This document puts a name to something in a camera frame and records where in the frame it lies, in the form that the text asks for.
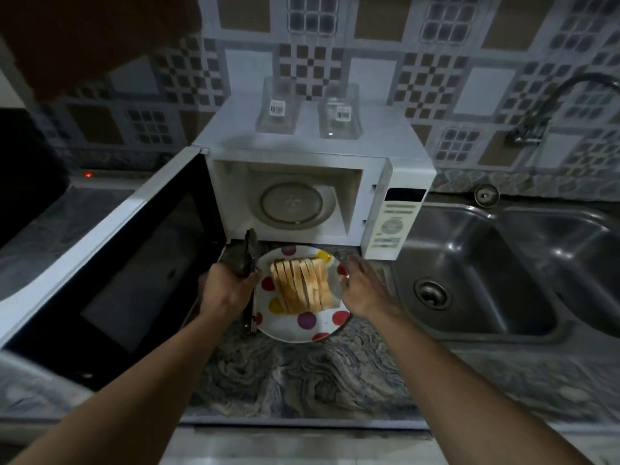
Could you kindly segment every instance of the barcode sticker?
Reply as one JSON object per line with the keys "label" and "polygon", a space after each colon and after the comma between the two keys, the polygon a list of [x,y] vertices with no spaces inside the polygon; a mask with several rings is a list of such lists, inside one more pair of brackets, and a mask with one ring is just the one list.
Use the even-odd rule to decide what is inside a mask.
{"label": "barcode sticker", "polygon": [[269,104],[269,116],[283,116],[286,109],[286,103],[284,101],[271,100]]}
{"label": "barcode sticker", "polygon": [[351,122],[351,106],[336,106],[336,120]]}

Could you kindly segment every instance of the person's left hand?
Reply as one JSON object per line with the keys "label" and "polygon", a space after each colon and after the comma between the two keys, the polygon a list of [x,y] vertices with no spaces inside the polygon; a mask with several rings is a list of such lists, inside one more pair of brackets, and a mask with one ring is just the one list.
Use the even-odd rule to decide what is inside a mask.
{"label": "person's left hand", "polygon": [[200,315],[232,322],[243,312],[259,279],[258,271],[242,279],[226,265],[215,263],[198,280],[202,292]]}

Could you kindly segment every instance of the sink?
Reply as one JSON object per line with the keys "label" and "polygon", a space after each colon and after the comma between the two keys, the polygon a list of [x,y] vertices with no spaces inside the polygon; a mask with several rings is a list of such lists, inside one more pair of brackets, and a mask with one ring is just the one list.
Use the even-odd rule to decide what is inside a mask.
{"label": "sink", "polygon": [[620,233],[589,211],[510,208],[506,237],[575,316],[620,337]]}
{"label": "sink", "polygon": [[391,272],[403,308],[439,332],[544,336],[556,327],[493,218],[469,206],[422,206]]}

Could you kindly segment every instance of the hand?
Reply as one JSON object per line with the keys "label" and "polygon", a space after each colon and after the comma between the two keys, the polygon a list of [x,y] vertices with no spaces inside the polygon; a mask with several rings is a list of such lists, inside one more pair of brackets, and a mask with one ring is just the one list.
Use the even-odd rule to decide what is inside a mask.
{"label": "hand", "polygon": [[398,312],[397,304],[366,260],[349,256],[346,262],[349,278],[340,276],[340,286],[342,301],[352,314],[370,320],[377,312]]}
{"label": "hand", "polygon": [[222,263],[215,263],[198,279],[202,294],[200,315],[224,320],[227,324],[239,316],[259,283],[259,272],[246,279],[237,277]]}

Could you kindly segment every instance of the sink strainer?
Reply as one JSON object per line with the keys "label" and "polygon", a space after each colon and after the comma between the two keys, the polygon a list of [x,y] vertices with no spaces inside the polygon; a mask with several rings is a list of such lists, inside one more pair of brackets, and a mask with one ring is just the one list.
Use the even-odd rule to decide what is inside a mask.
{"label": "sink strainer", "polygon": [[433,310],[445,310],[452,303],[452,294],[431,279],[418,279],[414,291],[420,302]]}

